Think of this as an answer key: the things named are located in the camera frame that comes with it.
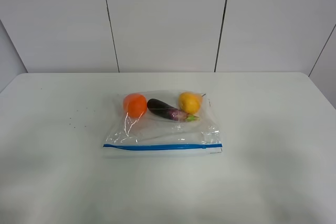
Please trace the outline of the clear zip bag blue seal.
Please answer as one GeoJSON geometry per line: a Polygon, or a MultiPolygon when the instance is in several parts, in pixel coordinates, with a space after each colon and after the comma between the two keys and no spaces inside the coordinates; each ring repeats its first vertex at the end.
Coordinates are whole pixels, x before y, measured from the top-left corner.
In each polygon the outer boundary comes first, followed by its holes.
{"type": "MultiPolygon", "coordinates": [[[[179,107],[180,90],[159,90],[136,92],[145,96],[146,100],[158,99],[177,109],[179,107]]],[[[207,94],[205,94],[200,110],[193,114],[198,121],[177,122],[152,114],[148,108],[140,118],[131,118],[123,110],[123,99],[131,94],[118,95],[113,99],[113,123],[106,134],[102,147],[126,152],[163,153],[221,153],[223,150],[222,135],[215,118],[207,94]]]]}

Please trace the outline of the orange fruit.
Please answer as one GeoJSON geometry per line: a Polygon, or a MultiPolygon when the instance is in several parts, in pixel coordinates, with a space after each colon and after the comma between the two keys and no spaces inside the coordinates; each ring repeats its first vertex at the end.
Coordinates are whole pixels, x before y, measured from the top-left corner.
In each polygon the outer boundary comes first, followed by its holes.
{"type": "Polygon", "coordinates": [[[139,93],[132,93],[123,99],[123,110],[131,118],[140,118],[146,114],[147,100],[139,93]]]}

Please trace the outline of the purple eggplant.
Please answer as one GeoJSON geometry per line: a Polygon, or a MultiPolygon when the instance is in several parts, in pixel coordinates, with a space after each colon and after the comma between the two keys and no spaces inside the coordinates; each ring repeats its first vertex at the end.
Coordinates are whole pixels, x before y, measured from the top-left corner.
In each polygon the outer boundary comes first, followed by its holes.
{"type": "Polygon", "coordinates": [[[193,122],[200,119],[198,116],[184,112],[158,99],[149,99],[147,108],[152,114],[172,121],[193,122]]]}

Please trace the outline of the yellow pear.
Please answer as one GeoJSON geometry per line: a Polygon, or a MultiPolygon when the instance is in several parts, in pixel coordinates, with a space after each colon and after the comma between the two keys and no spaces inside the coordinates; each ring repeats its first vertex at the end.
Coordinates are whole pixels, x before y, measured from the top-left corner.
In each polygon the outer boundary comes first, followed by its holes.
{"type": "Polygon", "coordinates": [[[202,106],[204,96],[205,94],[183,92],[179,95],[178,105],[182,111],[196,114],[202,106]]]}

